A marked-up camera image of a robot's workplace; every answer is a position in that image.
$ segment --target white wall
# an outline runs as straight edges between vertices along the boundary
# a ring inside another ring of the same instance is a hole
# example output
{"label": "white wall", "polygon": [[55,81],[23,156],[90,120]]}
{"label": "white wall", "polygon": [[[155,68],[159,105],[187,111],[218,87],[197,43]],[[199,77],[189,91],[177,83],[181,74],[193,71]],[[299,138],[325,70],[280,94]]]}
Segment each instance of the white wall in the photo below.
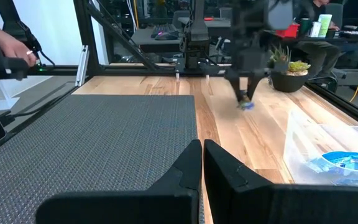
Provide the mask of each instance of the white wall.
{"label": "white wall", "polygon": [[[41,43],[44,53],[57,65],[78,65],[81,37],[73,0],[13,0],[19,16]],[[0,15],[0,27],[3,21]],[[107,64],[107,51],[101,26],[93,20],[98,58]],[[43,63],[50,65],[41,56]],[[28,77],[22,81],[4,80],[10,95],[30,88],[48,77]]]}

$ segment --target person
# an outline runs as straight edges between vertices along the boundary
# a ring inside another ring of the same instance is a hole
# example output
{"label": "person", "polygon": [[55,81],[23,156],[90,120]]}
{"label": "person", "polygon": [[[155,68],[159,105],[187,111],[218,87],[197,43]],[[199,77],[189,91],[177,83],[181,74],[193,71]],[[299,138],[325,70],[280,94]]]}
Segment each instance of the person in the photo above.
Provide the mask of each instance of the person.
{"label": "person", "polygon": [[20,41],[0,29],[0,48],[5,57],[22,58],[33,67],[37,57]]}
{"label": "person", "polygon": [[[313,21],[318,21],[321,14],[326,13],[325,5],[329,0],[304,0],[310,1],[311,7],[302,7],[298,18],[310,18]],[[339,30],[339,27],[331,21],[329,29]],[[310,78],[313,77],[329,77],[331,70],[334,68],[339,56],[341,55],[341,48],[330,44],[328,42],[299,42],[295,45],[308,54],[310,61],[310,68],[308,74]]]}

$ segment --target gray fabric mat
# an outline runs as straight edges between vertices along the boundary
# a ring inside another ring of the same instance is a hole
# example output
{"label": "gray fabric mat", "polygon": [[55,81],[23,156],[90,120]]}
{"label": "gray fabric mat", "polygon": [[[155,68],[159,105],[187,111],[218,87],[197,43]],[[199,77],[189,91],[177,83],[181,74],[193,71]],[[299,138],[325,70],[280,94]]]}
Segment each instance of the gray fabric mat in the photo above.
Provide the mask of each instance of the gray fabric mat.
{"label": "gray fabric mat", "polygon": [[0,147],[0,224],[59,192],[145,190],[196,138],[192,96],[68,96]]}

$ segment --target wooden table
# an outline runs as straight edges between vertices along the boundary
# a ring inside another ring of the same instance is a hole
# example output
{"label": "wooden table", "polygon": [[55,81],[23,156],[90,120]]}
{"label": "wooden table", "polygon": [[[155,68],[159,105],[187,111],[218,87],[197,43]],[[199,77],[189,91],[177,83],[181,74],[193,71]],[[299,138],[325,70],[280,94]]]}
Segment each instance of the wooden table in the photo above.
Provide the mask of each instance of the wooden table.
{"label": "wooden table", "polygon": [[[241,80],[247,85],[247,79]],[[283,149],[288,113],[304,111],[319,124],[358,123],[327,101],[303,87],[296,93],[273,90],[262,80],[254,95],[255,108],[241,111],[234,92],[224,78],[174,77],[94,77],[74,94],[99,95],[193,95],[195,97],[198,137],[212,139],[246,166],[275,183],[291,183]],[[207,224],[211,211],[203,183],[204,212]]]}

